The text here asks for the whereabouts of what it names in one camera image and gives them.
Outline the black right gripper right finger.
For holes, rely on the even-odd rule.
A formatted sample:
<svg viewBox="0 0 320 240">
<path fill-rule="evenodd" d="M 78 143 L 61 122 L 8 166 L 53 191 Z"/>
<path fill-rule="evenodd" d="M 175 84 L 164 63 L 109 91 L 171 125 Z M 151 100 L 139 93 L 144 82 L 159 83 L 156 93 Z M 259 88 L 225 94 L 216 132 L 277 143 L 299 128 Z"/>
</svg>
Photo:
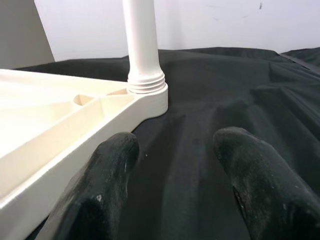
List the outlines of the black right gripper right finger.
<svg viewBox="0 0 320 240">
<path fill-rule="evenodd" d="M 275 148 L 239 127 L 213 135 L 252 240 L 318 240 L 320 198 Z"/>
</svg>

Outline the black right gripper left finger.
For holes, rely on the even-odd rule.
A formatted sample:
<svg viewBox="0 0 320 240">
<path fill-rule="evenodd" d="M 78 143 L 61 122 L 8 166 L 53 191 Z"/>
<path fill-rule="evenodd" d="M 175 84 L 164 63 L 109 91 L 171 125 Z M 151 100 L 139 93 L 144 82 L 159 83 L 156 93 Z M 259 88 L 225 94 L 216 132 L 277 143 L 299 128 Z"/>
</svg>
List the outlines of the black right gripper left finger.
<svg viewBox="0 0 320 240">
<path fill-rule="evenodd" d="M 101 142 L 46 221 L 48 240 L 115 240 L 139 143 L 130 132 Z"/>
</svg>

